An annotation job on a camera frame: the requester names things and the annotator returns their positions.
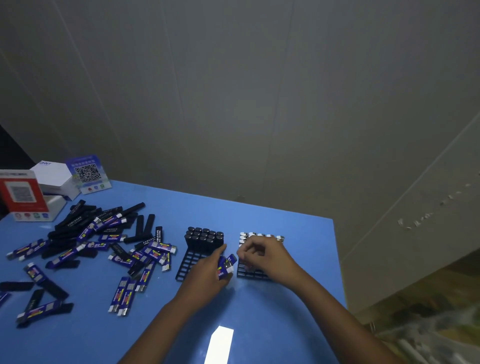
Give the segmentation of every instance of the white box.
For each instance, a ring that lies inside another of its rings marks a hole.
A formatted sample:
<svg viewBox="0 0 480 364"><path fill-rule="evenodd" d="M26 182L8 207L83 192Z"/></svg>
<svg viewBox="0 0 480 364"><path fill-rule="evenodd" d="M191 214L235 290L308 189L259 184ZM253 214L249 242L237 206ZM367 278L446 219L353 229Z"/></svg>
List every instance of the white box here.
<svg viewBox="0 0 480 364"><path fill-rule="evenodd" d="M43 160L30 170L35 173L43 194L59 194L73 201L80 193L65 163Z"/></svg>

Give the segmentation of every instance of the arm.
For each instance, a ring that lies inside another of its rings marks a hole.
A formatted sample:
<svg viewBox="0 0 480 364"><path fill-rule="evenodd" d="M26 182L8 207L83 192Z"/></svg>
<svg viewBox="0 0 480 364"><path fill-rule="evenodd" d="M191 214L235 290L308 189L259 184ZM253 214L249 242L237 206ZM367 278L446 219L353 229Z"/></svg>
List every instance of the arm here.
<svg viewBox="0 0 480 364"><path fill-rule="evenodd" d="M303 301L341 363L402 363L305 272L275 238L252 236L237 254L247 268L263 270L272 280L292 290Z"/></svg>
<svg viewBox="0 0 480 364"><path fill-rule="evenodd" d="M226 247L223 244L192 267L173 300L163 306L118 364L163 362L183 325L230 282L231 273L222 280L217 273L218 259Z"/></svg>

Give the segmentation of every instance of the table surface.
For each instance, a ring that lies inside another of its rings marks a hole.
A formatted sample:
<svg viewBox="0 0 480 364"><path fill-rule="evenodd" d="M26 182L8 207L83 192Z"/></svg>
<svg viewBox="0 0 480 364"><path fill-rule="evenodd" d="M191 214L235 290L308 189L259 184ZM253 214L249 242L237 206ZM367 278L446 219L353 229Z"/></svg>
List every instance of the table surface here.
<svg viewBox="0 0 480 364"><path fill-rule="evenodd" d="M139 213L145 220L148 214L155 214L154 230L163 226L165 242L178 246L172 270L161 272L156 267L145 293L136 294L129 315L117 317L107 310L127 269L108 261L110 252L99 252L95 259L80 257L78 269L45 269L47 276L70 294L65 302L73 302L75 307L69 315L46 317L17 329L15 319L33 290L13 292L0 307L1 362L116 363L177 292L180 283L175 275L187 249L183 236L189 226L223 231L226 256L236 252L241 231L284 235L293 258L345 305L331 219L125 182L112 184L110 190L80 195L73 203L82 198L89 205L107 209L145 202ZM2 254L45 239L71 204L52 223L4 218L0 221ZM135 224L124 233L133 236L134 228ZM30 261L43 268L47 260L39 256L24 262L0 260L0 281L29 281L22 268ZM41 303L50 301L53 298L45 293ZM204 363L210 336L218 326L234 330L230 364L337 363L308 310L292 292L273 282L238 279L235 274L228 287L183 328L165 362Z"/></svg>

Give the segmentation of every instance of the hand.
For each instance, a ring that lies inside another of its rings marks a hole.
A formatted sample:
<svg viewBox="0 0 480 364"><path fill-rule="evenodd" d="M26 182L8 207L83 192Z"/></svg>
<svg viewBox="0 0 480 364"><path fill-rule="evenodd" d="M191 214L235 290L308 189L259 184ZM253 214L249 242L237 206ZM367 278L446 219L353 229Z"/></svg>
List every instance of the hand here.
<svg viewBox="0 0 480 364"><path fill-rule="evenodd" d="M303 269L275 237L253 235L238 249L246 268L257 268L270 279L292 289Z"/></svg>
<svg viewBox="0 0 480 364"><path fill-rule="evenodd" d="M229 273L225 278L218 278L218 260L220 254L227 247L223 244L207 258L200 259L185 277L174 300L184 305L190 313L194 314L209 303L232 278Z"/></svg>

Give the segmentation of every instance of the left hand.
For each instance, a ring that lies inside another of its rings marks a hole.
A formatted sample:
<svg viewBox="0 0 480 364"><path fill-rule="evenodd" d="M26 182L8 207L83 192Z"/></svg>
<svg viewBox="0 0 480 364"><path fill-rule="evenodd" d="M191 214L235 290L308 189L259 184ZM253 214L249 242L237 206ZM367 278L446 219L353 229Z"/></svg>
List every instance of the left hand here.
<svg viewBox="0 0 480 364"><path fill-rule="evenodd" d="M174 300L194 314L207 305L232 278L229 273L225 278L218 278L218 260L227 245L223 244L207 258L200 259L185 277Z"/></svg>

